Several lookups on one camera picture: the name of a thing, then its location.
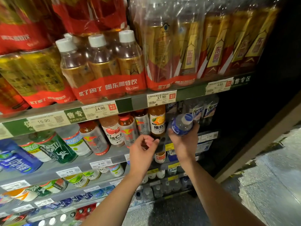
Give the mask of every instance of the green drink bottle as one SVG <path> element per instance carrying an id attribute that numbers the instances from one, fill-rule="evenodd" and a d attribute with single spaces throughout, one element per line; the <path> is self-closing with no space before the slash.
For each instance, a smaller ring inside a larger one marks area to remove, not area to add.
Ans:
<path id="1" fill-rule="evenodd" d="M 77 154 L 52 130 L 29 134 L 29 139 L 51 153 L 59 163 L 70 163 L 77 158 Z"/>

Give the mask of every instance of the floor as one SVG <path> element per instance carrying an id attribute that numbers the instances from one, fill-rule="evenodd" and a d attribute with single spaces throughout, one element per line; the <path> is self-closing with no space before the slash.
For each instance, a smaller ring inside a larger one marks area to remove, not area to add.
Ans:
<path id="1" fill-rule="evenodd" d="M 222 186 L 268 226 L 301 225 L 301 129 L 284 148 L 256 159 L 256 167 L 233 176 Z M 190 194 L 133 210 L 124 226 L 210 225 L 198 198 Z"/>

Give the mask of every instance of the forearm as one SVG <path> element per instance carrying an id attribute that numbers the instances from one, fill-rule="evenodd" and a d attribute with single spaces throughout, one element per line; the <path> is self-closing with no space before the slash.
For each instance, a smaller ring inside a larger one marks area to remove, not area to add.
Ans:
<path id="1" fill-rule="evenodd" d="M 82 226 L 122 225 L 140 179 L 128 174 L 87 217 Z"/>
<path id="2" fill-rule="evenodd" d="M 184 163 L 199 199 L 214 226 L 264 224 L 226 192 L 197 162 Z"/>

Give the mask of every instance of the hand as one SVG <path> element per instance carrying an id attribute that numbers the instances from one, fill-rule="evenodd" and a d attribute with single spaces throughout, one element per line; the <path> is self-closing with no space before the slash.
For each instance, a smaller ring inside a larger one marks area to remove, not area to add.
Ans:
<path id="1" fill-rule="evenodd" d="M 140 182 L 142 182 L 151 165 L 159 141 L 159 139 L 154 140 L 153 137 L 148 135 L 140 135 L 130 146 L 130 174 L 139 179 Z M 146 150 L 142 147 L 143 144 L 146 144 L 149 148 Z"/>
<path id="2" fill-rule="evenodd" d="M 198 123 L 194 123 L 193 128 L 185 136 L 178 136 L 171 128 L 168 129 L 168 136 L 173 142 L 175 152 L 181 165 L 195 161 L 199 127 L 200 125 Z"/>

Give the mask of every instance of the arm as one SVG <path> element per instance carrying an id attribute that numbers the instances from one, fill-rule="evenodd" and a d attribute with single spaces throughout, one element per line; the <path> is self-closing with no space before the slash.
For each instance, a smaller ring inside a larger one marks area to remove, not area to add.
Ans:
<path id="1" fill-rule="evenodd" d="M 149 147 L 145 150 L 143 142 Z M 86 218 L 82 226 L 117 226 L 122 225 L 126 212 L 136 189 L 141 184 L 158 146 L 159 140 L 147 135 L 140 135 L 130 147 L 131 168 L 128 175 Z"/>
<path id="2" fill-rule="evenodd" d="M 214 226 L 265 226 L 245 206 L 226 192 L 196 161 L 198 124 L 186 136 L 176 135 L 169 129 L 175 152 L 182 168 L 189 176 L 198 197 Z"/>

